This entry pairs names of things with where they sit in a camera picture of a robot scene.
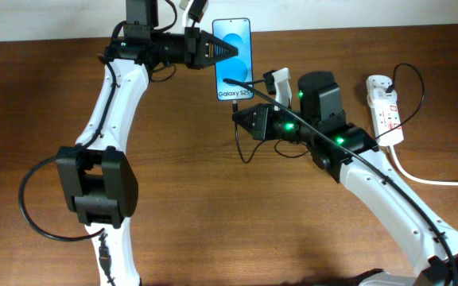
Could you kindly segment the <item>blue Samsung smartphone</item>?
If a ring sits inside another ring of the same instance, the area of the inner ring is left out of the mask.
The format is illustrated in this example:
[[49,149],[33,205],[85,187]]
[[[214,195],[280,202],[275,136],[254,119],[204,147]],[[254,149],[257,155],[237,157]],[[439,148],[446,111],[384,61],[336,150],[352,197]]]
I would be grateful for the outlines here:
[[252,99],[254,94],[239,85],[225,83],[233,79],[241,83],[254,80],[250,20],[248,18],[216,19],[212,22],[215,37],[238,49],[238,55],[215,65],[216,96],[219,101]]

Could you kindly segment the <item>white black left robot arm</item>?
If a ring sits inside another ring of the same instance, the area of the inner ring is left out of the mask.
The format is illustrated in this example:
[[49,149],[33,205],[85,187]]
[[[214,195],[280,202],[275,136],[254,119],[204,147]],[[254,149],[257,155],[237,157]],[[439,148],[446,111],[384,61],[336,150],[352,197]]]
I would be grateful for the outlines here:
[[135,111],[158,65],[210,67],[237,56],[238,49],[190,25],[200,23],[208,2],[182,9],[182,33],[160,28],[157,2],[126,2],[100,59],[104,81],[95,109],[72,147],[62,147],[57,168],[68,209],[77,215],[95,249],[102,285],[139,285],[133,259],[130,218],[138,202],[138,182],[126,158]]

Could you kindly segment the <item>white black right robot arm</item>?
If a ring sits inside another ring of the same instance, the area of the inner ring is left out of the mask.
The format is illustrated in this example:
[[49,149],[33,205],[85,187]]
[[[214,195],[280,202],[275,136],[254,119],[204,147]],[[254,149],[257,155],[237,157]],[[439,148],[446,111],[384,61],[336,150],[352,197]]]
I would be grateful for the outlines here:
[[326,285],[458,285],[458,231],[437,215],[392,169],[378,143],[347,122],[340,88],[329,71],[298,80],[300,109],[274,100],[248,83],[264,101],[233,109],[233,122],[260,142],[304,144],[315,165],[356,195],[384,225],[413,266],[412,276],[372,269]]

